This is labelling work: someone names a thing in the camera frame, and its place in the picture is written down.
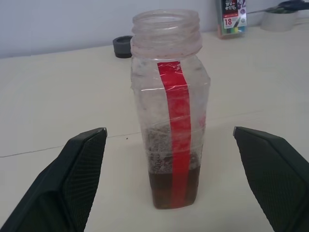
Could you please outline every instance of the red tape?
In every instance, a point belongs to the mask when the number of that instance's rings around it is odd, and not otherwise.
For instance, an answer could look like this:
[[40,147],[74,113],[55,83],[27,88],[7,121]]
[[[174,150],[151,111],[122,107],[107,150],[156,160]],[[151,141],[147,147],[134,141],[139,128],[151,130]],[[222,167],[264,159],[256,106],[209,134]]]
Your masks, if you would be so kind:
[[191,118],[189,90],[180,62],[158,63],[158,68],[168,100],[172,138],[173,179],[171,207],[178,208],[185,206],[190,164]]

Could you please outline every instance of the brown liquid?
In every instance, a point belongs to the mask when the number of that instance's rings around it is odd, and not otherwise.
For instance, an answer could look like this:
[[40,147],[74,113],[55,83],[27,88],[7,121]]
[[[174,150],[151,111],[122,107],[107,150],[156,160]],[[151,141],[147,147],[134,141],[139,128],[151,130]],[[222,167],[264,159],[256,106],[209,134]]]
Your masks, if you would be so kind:
[[[188,206],[194,203],[197,197],[199,170],[200,166],[189,170],[184,204],[180,207]],[[149,179],[153,193],[154,206],[157,209],[172,209],[171,194],[173,174],[149,173]]]

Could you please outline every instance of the blue scissors handle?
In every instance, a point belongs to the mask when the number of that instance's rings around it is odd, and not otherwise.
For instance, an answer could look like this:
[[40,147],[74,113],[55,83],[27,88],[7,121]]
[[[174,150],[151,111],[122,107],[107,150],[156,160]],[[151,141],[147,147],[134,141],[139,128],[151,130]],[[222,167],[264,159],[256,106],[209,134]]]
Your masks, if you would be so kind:
[[288,11],[303,11],[309,10],[309,2],[304,2],[300,0],[296,1],[284,1],[279,4],[279,7],[283,7]]

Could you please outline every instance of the table surface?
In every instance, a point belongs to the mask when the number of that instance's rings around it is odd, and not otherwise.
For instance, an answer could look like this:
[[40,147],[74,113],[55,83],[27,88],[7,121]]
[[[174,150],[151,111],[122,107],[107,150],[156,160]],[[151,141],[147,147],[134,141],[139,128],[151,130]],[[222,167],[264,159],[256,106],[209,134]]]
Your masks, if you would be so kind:
[[243,38],[203,34],[211,77],[205,148],[194,205],[156,210],[130,89],[130,59],[110,46],[0,60],[0,225],[66,141],[93,128],[109,137],[85,231],[271,232],[252,194],[234,126],[284,137],[309,152],[309,28]]

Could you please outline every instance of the clear plastic bottle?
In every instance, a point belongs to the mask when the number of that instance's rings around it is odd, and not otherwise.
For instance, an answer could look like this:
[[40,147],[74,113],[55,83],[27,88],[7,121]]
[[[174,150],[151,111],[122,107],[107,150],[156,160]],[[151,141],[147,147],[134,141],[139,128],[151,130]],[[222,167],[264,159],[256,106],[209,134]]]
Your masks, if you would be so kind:
[[132,89],[145,146],[154,205],[194,203],[210,87],[196,53],[198,13],[156,10],[133,18]]

